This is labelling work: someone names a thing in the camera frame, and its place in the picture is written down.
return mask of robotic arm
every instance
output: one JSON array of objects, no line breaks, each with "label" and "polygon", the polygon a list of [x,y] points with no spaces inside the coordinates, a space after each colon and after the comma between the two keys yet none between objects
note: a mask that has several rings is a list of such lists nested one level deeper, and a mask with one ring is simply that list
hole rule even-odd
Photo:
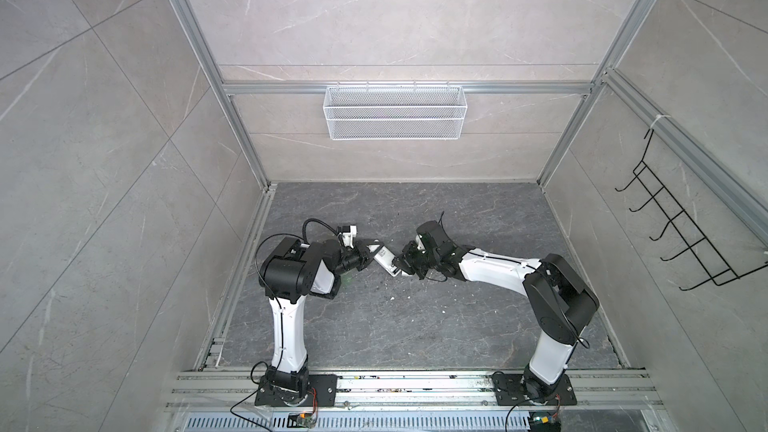
[{"label": "robotic arm", "polygon": [[416,233],[392,262],[404,273],[424,279],[435,269],[447,278],[487,282],[528,297],[542,333],[523,373],[524,386],[531,399],[552,398],[581,331],[600,306],[591,289],[560,255],[539,260],[489,254],[457,245],[435,221]]},{"label": "robotic arm", "polygon": [[272,307],[275,351],[267,368],[268,385],[288,405],[307,399],[309,371],[304,346],[304,303],[308,294],[333,299],[341,274],[363,270],[373,260],[390,274],[402,271],[424,279],[430,269],[459,281],[487,282],[528,297],[542,333],[523,374],[527,396],[552,398],[580,334],[600,305],[576,271],[559,255],[520,259],[457,245],[443,227],[430,221],[416,230],[395,256],[380,242],[358,240],[354,226],[343,228],[342,243],[302,244],[284,238],[260,268],[260,284]]}]

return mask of white zip tie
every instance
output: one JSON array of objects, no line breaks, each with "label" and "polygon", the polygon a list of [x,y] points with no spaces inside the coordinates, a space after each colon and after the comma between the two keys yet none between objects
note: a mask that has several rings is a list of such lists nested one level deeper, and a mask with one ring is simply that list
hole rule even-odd
[{"label": "white zip tie", "polygon": [[660,119],[660,118],[662,118],[662,117],[667,117],[667,118],[669,118],[669,119],[671,119],[671,118],[672,118],[672,116],[666,116],[666,115],[664,115],[664,114],[657,114],[657,115],[656,115],[656,119],[654,119],[654,120],[653,120],[653,121],[650,123],[650,127],[648,127],[648,129],[653,129],[653,128],[654,128],[654,126],[656,125],[656,122],[658,122],[658,121],[659,121],[659,119]]}]

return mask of label on white box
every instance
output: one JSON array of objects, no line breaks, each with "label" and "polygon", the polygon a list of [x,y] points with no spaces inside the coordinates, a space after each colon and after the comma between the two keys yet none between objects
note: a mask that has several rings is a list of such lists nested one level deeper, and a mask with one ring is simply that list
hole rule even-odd
[{"label": "label on white box", "polygon": [[392,265],[392,261],[395,260],[395,254],[392,254],[392,252],[389,251],[387,247],[381,244],[373,244],[368,246],[368,250],[370,252],[375,251],[378,247],[381,247],[379,251],[376,253],[376,255],[373,256],[373,259],[379,263],[382,267],[384,267],[384,270],[389,272],[389,274],[393,277],[397,277],[397,275],[400,273],[397,267]]}]

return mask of wire mesh basket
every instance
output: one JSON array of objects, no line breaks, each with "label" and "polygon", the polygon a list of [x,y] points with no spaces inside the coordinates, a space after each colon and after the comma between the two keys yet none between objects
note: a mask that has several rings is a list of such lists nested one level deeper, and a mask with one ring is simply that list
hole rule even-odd
[{"label": "wire mesh basket", "polygon": [[333,140],[458,139],[460,86],[332,86],[322,104]]}]

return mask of marble floor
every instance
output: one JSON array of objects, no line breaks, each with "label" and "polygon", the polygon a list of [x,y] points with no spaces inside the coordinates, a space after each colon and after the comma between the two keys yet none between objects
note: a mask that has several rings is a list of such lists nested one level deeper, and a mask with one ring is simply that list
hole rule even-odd
[{"label": "marble floor", "polygon": [[[554,252],[571,260],[541,190],[528,183],[284,182],[262,237],[300,234],[304,219],[316,217],[332,226],[356,224],[360,237],[378,238],[397,254],[417,226],[441,211],[447,233],[459,243],[522,258]],[[310,240],[332,236],[315,225],[307,232]],[[278,241],[262,247],[258,264]],[[224,365],[272,357],[271,311],[255,272],[250,270],[237,303]],[[484,283],[393,278],[376,263],[345,274],[334,300],[306,301],[305,341],[313,367],[522,368],[540,331],[520,294]],[[576,349],[572,368],[619,367],[599,317],[584,336],[591,348]]]}]

